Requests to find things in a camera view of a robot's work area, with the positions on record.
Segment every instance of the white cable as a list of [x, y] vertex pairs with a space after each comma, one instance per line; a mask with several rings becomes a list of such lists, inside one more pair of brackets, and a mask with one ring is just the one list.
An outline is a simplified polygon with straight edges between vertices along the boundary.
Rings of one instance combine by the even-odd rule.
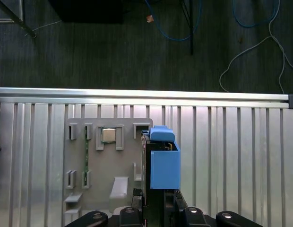
[[283, 73], [284, 73], [285, 59], [286, 59], [287, 63], [289, 64], [289, 66], [290, 66], [292, 69], [293, 69], [293, 65], [289, 62], [288, 57], [287, 57], [286, 54], [285, 54], [285, 51], [284, 51], [283, 46], [279, 43], [278, 39], [277, 39], [277, 38], [272, 34], [272, 32], [271, 32], [271, 24], [273, 23], [273, 21], [275, 20], [275, 18], [277, 17], [277, 15], [278, 15], [278, 13], [279, 13], [279, 11], [280, 11], [280, 2], [281, 2], [281, 1], [278, 0], [278, 8], [277, 8], [276, 14], [275, 14], [275, 16], [272, 18], [272, 20], [270, 21], [270, 23], [268, 24], [268, 30], [269, 30], [269, 34], [270, 34], [270, 36], [266, 37], [266, 38], [263, 39], [260, 43], [254, 45], [253, 47], [251, 47], [251, 48], [249, 48], [249, 49], [247, 49], [247, 50], [245, 50], [245, 51], [239, 53], [237, 56], [235, 56], [235, 57], [231, 60], [231, 62], [230, 62], [230, 64], [228, 65], [227, 69], [221, 74], [221, 76], [220, 76], [220, 78], [219, 78], [219, 84], [220, 84], [220, 87], [221, 87], [224, 91], [229, 92], [228, 90], [226, 90], [226, 89], [223, 87], [223, 85], [222, 85], [222, 83], [221, 83], [221, 78], [222, 78], [223, 75], [224, 75], [224, 74], [230, 69], [230, 66], [231, 66], [231, 64], [233, 63], [233, 61], [234, 61], [235, 59], [237, 59], [239, 56], [243, 55], [244, 53], [246, 53], [246, 52], [248, 52], [248, 51], [250, 51], [250, 50], [256, 48], [257, 46], [259, 46], [260, 44], [262, 44], [262, 43], [263, 43], [264, 41], [266, 41], [267, 39], [272, 38], [272, 39], [278, 44], [278, 46], [279, 46], [279, 48], [280, 48], [280, 50], [281, 50], [281, 52], [282, 52], [282, 54], [283, 54], [283, 66], [282, 66], [282, 70], [281, 70], [281, 73], [280, 73], [279, 78], [278, 78], [278, 82], [279, 82], [279, 86], [280, 86], [280, 88], [281, 88], [281, 90], [282, 90], [282, 93], [284, 94], [284, 89], [283, 89], [282, 84], [281, 84], [281, 77], [282, 77], [282, 75], [283, 75]]
[[245, 51], [239, 53], [236, 57], [234, 57], [234, 58], [231, 60], [231, 62], [230, 62], [230, 64], [228, 65], [227, 69], [221, 74], [221, 76], [220, 76], [220, 78], [219, 78], [219, 84], [220, 84], [220, 87], [221, 87], [224, 91], [229, 92], [228, 90], [226, 90], [226, 89], [222, 86], [221, 78], [222, 78], [222, 76], [223, 76], [225, 73], [228, 72], [228, 70], [230, 69], [230, 66], [231, 66], [232, 62], [233, 62], [234, 60], [236, 60], [236, 58], [238, 58], [238, 57], [240, 57], [241, 55], [245, 54], [246, 52], [251, 51], [252, 49], [256, 48], [257, 46], [259, 46], [260, 44], [262, 44], [264, 41], [266, 41], [266, 40], [269, 39], [269, 38], [271, 38], [271, 37], [270, 37], [270, 36], [266, 37], [266, 38], [263, 39], [260, 43], [258, 43], [258, 44], [256, 44], [256, 45], [252, 46], [251, 48], [246, 49]]
[[61, 20], [59, 20], [59, 21], [56, 21], [56, 22], [53, 22], [53, 23], [50, 23], [50, 24], [47, 24], [47, 25], [44, 25], [44, 26], [41, 26], [41, 27], [38, 27], [38, 28], [36, 28], [36, 29], [33, 29], [32, 31], [36, 31], [36, 30], [38, 30], [38, 29], [41, 29], [41, 28], [43, 28], [43, 27], [47, 27], [47, 26], [50, 26], [50, 25], [55, 25], [55, 24], [57, 24], [57, 23], [59, 23], [59, 22], [61, 22]]

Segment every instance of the blue block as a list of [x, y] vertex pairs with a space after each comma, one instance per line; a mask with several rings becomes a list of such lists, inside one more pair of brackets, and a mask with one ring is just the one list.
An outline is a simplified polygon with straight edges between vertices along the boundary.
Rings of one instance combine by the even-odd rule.
[[150, 129], [150, 139], [152, 141], [174, 142], [175, 135], [173, 130], [166, 125], [155, 125]]
[[180, 189], [180, 151], [151, 151], [151, 189]]

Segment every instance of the screw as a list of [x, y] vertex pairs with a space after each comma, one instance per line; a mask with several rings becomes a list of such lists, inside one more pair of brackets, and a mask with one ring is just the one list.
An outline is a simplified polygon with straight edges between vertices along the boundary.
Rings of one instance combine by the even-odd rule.
[[102, 218], [102, 216], [101, 216], [100, 213], [96, 213], [96, 214], [93, 215], [93, 218], [94, 219], [100, 219], [100, 218]]
[[227, 219], [232, 218], [232, 216], [230, 214], [228, 214], [228, 213], [223, 213], [222, 216], [227, 218]]
[[129, 208], [126, 208], [126, 212], [127, 212], [127, 213], [133, 213], [134, 210], [133, 210], [131, 207], [129, 207]]
[[189, 211], [190, 211], [191, 213], [197, 213], [196, 208], [190, 208]]

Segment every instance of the blue cable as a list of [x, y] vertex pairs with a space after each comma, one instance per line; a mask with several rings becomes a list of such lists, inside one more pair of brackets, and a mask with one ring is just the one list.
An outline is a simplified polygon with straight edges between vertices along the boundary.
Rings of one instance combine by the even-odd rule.
[[[161, 29], [161, 27], [160, 27], [160, 25], [159, 25], [159, 22], [157, 21], [157, 18], [156, 18], [155, 14], [154, 14], [153, 8], [152, 8], [152, 6], [150, 5], [150, 3], [148, 2], [148, 0], [145, 0], [145, 2], [146, 2], [146, 5], [148, 6], [148, 8], [150, 9], [151, 15], [153, 16], [153, 19], [154, 19], [154, 21], [155, 21], [155, 24], [156, 24], [158, 30], [160, 31], [160, 33], [161, 33], [164, 37], [166, 37], [166, 38], [169, 39], [169, 40], [178, 41], [178, 42], [185, 41], [185, 40], [188, 40], [188, 39], [190, 38], [190, 35], [189, 35], [188, 37], [186, 37], [186, 38], [183, 38], [183, 39], [175, 39], [175, 38], [171, 38], [171, 37], [169, 37], [169, 36], [168, 36], [168, 35], [167, 35], [167, 34]], [[197, 21], [196, 21], [196, 26], [194, 27], [193, 32], [195, 32], [195, 31], [197, 30], [197, 27], [198, 27], [198, 24], [199, 24], [199, 21], [200, 21], [201, 11], [202, 11], [202, 0], [199, 0], [199, 14], [198, 14]]]
[[241, 21], [239, 21], [239, 19], [237, 18], [236, 12], [235, 12], [235, 0], [233, 0], [233, 16], [235, 17], [235, 20], [237, 21], [237, 23], [242, 27], [245, 27], [245, 28], [256, 27], [258, 25], [269, 23], [275, 17], [275, 15], [276, 15], [276, 6], [274, 4], [274, 1], [273, 1], [273, 6], [274, 6], [274, 12], [273, 12], [273, 15], [269, 19], [262, 20], [262, 21], [260, 21], [258, 23], [253, 24], [253, 25], [246, 25], [246, 24], [243, 24]]

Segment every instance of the corrugated metal surface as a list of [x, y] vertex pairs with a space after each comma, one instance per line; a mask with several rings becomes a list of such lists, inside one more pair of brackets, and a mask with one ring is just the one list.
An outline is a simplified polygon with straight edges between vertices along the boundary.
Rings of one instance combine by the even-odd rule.
[[267, 108], [272, 103], [201, 106], [197, 98], [195, 106], [2, 101], [0, 226], [62, 226], [66, 119], [150, 117], [176, 134], [189, 205], [212, 216], [232, 210], [266, 227], [293, 227], [293, 110]]

